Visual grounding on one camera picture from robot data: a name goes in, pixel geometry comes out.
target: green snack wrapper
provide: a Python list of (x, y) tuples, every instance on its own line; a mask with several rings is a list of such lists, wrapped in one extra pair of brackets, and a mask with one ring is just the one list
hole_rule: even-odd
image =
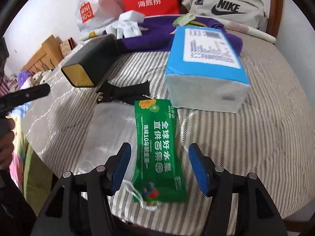
[(144, 201), (188, 201), (174, 144), (176, 109), (169, 100), (151, 99), (136, 101), (134, 110), (138, 135), (134, 187)]

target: human hand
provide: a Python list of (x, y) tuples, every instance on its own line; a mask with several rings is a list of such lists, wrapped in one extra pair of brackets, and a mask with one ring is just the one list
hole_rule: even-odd
[(12, 129), (15, 127), (15, 122), (13, 119), (8, 119), (7, 122), (9, 124), (9, 131), (0, 139), (0, 170), (7, 170), (9, 168), (12, 161), (12, 152), (14, 150), (12, 143), (14, 132)]

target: white drawstring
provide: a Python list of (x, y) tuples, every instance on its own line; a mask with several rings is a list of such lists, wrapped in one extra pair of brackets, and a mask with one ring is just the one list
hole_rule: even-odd
[(158, 206), (148, 206), (145, 204), (142, 195), (139, 193), (139, 191), (133, 186), (132, 182), (127, 181), (127, 180), (123, 180), (123, 183), (125, 183), (126, 185), (126, 190), (128, 193), (130, 193), (131, 195), (133, 195), (139, 202), (140, 202), (140, 206), (148, 211), (155, 211), (157, 210)]

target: blue and white box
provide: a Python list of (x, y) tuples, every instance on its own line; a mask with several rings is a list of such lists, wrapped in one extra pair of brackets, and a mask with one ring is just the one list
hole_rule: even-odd
[(165, 81), (174, 107), (214, 112), (236, 113), (251, 89), (237, 54), (213, 28), (176, 28)]

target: purple cloth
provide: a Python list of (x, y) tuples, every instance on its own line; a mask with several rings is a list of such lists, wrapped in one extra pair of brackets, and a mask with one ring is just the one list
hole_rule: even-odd
[(18, 74), (18, 86), (22, 87), (24, 82), (28, 79), (28, 77), (33, 76), (29, 71), (21, 71)]
[[(177, 18), (178, 16), (159, 16), (144, 19), (144, 22), (139, 24), (139, 26), (148, 28), (149, 30), (142, 31), (142, 36), (118, 40), (119, 49), (122, 53), (170, 51), (174, 39), (174, 34), (170, 33), (175, 30), (172, 24)], [(243, 46), (242, 39), (227, 33), (220, 22), (212, 18), (200, 17), (197, 17), (195, 21), (203, 23), (210, 28), (220, 29), (229, 40), (235, 52), (240, 55)]]

